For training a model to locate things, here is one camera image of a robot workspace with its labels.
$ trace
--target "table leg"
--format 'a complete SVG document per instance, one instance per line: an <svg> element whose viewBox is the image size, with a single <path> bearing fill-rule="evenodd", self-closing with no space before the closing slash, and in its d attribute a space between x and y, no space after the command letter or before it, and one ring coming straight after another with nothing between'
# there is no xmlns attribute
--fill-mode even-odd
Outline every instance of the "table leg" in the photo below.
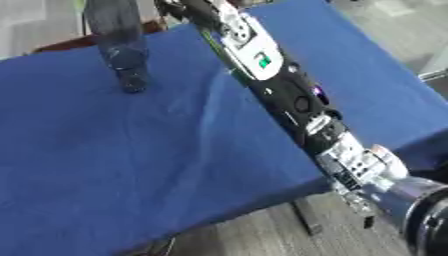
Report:
<svg viewBox="0 0 448 256"><path fill-rule="evenodd" d="M297 199L290 202L290 204L294 210L294 213L310 236L314 236L322 232L322 225L319 223L312 205L306 198Z"/></svg>

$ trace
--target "table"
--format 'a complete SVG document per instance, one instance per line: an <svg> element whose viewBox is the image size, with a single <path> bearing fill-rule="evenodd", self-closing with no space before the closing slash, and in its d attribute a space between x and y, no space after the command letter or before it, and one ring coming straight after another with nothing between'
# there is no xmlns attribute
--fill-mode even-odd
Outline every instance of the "table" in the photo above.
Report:
<svg viewBox="0 0 448 256"><path fill-rule="evenodd" d="M448 106L331 6L253 10L366 144L431 169ZM148 37L152 85L120 91L96 48L0 63L0 254L111 255L327 191L191 26Z"/></svg>

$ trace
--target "floor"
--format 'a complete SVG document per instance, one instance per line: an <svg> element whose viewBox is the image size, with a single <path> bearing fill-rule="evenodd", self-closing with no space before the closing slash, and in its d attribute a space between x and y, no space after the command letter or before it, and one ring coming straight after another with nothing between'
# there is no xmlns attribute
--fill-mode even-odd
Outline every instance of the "floor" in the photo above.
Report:
<svg viewBox="0 0 448 256"><path fill-rule="evenodd" d="M152 0L137 1L142 19L157 17ZM0 60L80 36L80 12L74 2L0 0Z"/></svg>
<svg viewBox="0 0 448 256"><path fill-rule="evenodd" d="M369 230L334 194L310 201L323 233L309 237L288 204L261 210L177 238L170 256L407 256L405 244L382 220Z"/></svg>
<svg viewBox="0 0 448 256"><path fill-rule="evenodd" d="M448 0L334 0L333 4L416 74L448 47Z"/></svg>
<svg viewBox="0 0 448 256"><path fill-rule="evenodd" d="M145 20L156 17L152 1L139 4ZM334 0L333 5L416 74L448 45L448 0ZM73 0L0 0L0 6L0 59L80 34ZM289 206L280 205L187 232L172 255L408 255L396 232L381 220L363 230L333 194L311 201L324 225L316 237L308 237Z"/></svg>

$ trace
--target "robotic arm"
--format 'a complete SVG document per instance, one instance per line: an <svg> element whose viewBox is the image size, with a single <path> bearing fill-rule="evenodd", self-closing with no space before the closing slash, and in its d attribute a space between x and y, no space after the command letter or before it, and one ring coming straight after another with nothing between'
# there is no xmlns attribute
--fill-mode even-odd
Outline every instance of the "robotic arm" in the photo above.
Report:
<svg viewBox="0 0 448 256"><path fill-rule="evenodd" d="M448 186L412 177L388 149L365 148L322 89L262 25L225 0L159 0L162 15L195 24L232 74L302 148L365 226L381 213L414 255L448 252Z"/></svg>

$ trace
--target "blue cloth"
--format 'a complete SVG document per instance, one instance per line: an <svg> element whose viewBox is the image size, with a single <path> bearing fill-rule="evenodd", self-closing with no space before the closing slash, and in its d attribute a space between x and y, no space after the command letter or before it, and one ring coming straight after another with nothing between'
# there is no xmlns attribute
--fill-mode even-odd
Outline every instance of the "blue cloth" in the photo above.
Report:
<svg viewBox="0 0 448 256"><path fill-rule="evenodd" d="M448 106L323 1L253 14L366 144L434 167ZM191 26L148 37L151 87L121 92L96 48L0 63L0 255L110 255L325 191Z"/></svg>

